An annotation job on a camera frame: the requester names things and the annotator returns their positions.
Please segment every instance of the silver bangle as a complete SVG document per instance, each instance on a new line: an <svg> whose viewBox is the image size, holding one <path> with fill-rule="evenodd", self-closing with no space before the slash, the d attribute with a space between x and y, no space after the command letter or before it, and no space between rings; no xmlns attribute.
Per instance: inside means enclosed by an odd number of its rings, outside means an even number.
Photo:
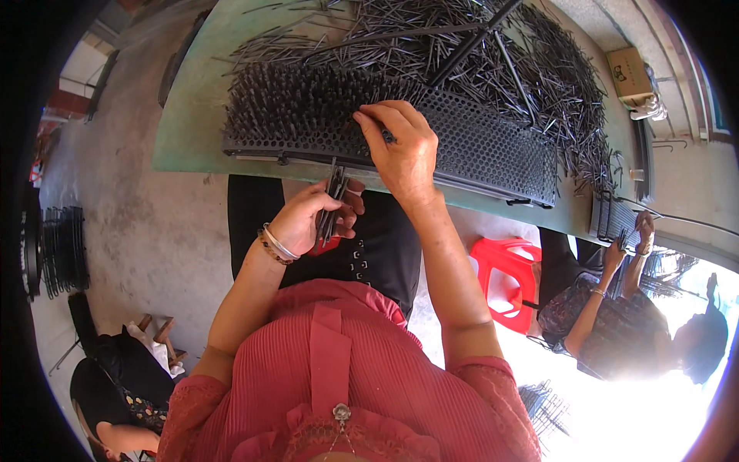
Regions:
<svg viewBox="0 0 739 462"><path fill-rule="evenodd" d="M283 254L285 254L286 257L288 257L291 260L297 260L300 258L299 255L295 255L293 252L287 250L284 245L280 244L277 239L275 239L275 236L272 235L270 232L270 229L268 228L269 222L264 224L265 228L265 235L267 236L267 239L270 240L274 244L275 247L277 247L277 250L281 251Z"/></svg>

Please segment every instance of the perforated metal plate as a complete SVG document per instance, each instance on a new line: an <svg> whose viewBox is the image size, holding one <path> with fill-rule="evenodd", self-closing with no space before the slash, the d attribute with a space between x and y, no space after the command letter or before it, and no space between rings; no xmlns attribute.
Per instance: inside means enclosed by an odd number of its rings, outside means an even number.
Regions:
<svg viewBox="0 0 739 462"><path fill-rule="evenodd" d="M619 237L621 230L625 229L630 234L627 246L635 248L641 239L639 233L631 233L636 224L636 215L628 205L613 200L610 193L604 192L603 198L593 198L590 235L604 242L613 242Z"/></svg>
<svg viewBox="0 0 739 462"><path fill-rule="evenodd" d="M413 102L436 132L439 183L554 206L556 152L540 133L459 95L362 71L250 67L232 86L222 149L372 168L351 114L384 99Z"/></svg>
<svg viewBox="0 0 739 462"><path fill-rule="evenodd" d="M417 109L439 137L438 178L554 205L556 152L540 133L449 92L429 91Z"/></svg>

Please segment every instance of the black pants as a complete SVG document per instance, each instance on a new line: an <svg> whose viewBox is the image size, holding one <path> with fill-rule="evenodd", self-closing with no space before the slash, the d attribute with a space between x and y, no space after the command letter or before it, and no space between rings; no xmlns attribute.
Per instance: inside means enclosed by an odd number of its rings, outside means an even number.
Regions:
<svg viewBox="0 0 739 462"><path fill-rule="evenodd" d="M311 279L357 281L370 285L398 303L409 319L418 289L420 240L410 220L391 194L365 191L364 215L359 215L354 239L313 257L305 254L288 265L280 288ZM285 199L278 178L228 176L228 234L231 270L239 273L256 230L271 221Z"/></svg>
<svg viewBox="0 0 739 462"><path fill-rule="evenodd" d="M602 276L605 249L602 245L577 239L577 258L575 258L567 234L539 228L539 235L542 240L542 279L539 284L541 308L570 287L580 274Z"/></svg>

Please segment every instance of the pile of wire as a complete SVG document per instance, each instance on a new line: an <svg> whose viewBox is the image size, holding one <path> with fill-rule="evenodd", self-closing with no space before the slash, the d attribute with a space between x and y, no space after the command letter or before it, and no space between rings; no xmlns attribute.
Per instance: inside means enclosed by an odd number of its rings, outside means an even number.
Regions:
<svg viewBox="0 0 739 462"><path fill-rule="evenodd" d="M293 24L258 34L235 50L238 73L253 62L330 65L362 69L428 82L444 59L480 24L489 20L504 0L311 0L268 5L273 10L304 10ZM354 19L345 19L351 12ZM570 32L539 8L521 4L504 21L501 44L492 35L473 50L439 86L490 106L503 118L533 125L554 143L565 176L595 192L613 192L615 175L622 177L621 153L608 147L603 132L605 91L597 71ZM331 44L297 35L300 23L345 30ZM524 101L505 62L506 50L522 83Z"/></svg>
<svg viewBox="0 0 739 462"><path fill-rule="evenodd" d="M89 287L82 208L47 208L41 227L43 277L49 298Z"/></svg>

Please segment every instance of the hand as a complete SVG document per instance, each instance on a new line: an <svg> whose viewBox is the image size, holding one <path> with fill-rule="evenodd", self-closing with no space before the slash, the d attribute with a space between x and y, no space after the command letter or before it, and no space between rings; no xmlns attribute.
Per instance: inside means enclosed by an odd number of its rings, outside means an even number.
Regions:
<svg viewBox="0 0 739 462"><path fill-rule="evenodd" d="M364 201L360 193L364 185L352 178L341 200L326 194L328 180L321 180L308 186L282 207L270 223L270 232L280 244L295 255L302 255L316 243L316 220L321 210L339 210L334 236L352 239L356 233L352 229L357 215L364 213Z"/></svg>
<svg viewBox="0 0 739 462"><path fill-rule="evenodd" d="M365 104L353 117L367 139L380 178L401 206L414 208L433 201L439 140L425 117L407 101ZM395 137L394 143L385 142L382 125Z"/></svg>
<svg viewBox="0 0 739 462"><path fill-rule="evenodd" d="M619 269L626 257L626 251L619 250L619 240L613 241L613 244L605 251L603 256L604 273L615 273Z"/></svg>
<svg viewBox="0 0 739 462"><path fill-rule="evenodd" d="M654 243L654 219L648 210L642 210L636 216L634 229L639 232L642 244L652 245Z"/></svg>

